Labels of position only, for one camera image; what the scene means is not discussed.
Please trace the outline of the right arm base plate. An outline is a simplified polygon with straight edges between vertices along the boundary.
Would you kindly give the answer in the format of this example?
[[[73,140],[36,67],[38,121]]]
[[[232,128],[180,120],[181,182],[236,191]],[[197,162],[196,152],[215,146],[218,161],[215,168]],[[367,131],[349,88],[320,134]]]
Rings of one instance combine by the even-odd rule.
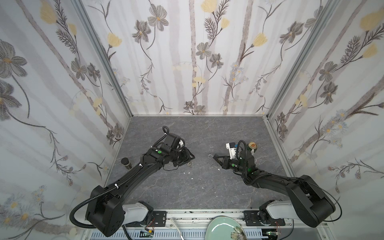
[[[278,227],[285,226],[286,223],[283,219],[273,219],[267,211],[261,210],[248,210],[243,211],[244,218],[243,220],[246,223],[247,227]]]

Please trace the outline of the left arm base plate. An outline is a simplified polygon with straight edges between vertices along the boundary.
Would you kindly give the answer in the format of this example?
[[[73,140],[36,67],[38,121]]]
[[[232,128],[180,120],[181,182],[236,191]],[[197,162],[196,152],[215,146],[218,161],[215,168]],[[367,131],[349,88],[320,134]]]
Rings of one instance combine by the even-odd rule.
[[[167,221],[167,211],[152,211],[148,212],[141,226],[143,227],[165,227]]]

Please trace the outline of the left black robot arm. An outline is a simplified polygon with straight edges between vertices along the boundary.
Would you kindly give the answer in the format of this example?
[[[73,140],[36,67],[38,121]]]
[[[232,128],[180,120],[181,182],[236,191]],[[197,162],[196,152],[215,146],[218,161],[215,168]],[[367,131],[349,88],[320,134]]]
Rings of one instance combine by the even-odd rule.
[[[163,126],[163,137],[157,140],[128,173],[112,184],[97,186],[88,199],[70,212],[71,223],[82,229],[97,229],[104,236],[112,236],[122,225],[149,219],[151,206],[144,202],[129,207],[125,199],[149,176],[168,163],[178,168],[195,158],[180,136]]]

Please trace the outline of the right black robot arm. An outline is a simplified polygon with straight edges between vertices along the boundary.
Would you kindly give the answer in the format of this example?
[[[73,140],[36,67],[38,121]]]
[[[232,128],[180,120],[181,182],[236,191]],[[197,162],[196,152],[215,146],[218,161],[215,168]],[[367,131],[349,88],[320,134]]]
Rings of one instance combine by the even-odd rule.
[[[243,183],[257,189],[267,189],[289,198],[287,201],[269,200],[259,207],[257,221],[268,226],[280,219],[300,220],[315,228],[326,222],[340,206],[309,176],[286,177],[257,168],[255,158],[244,141],[228,143],[229,155],[214,154],[213,159],[225,170],[239,175]]]

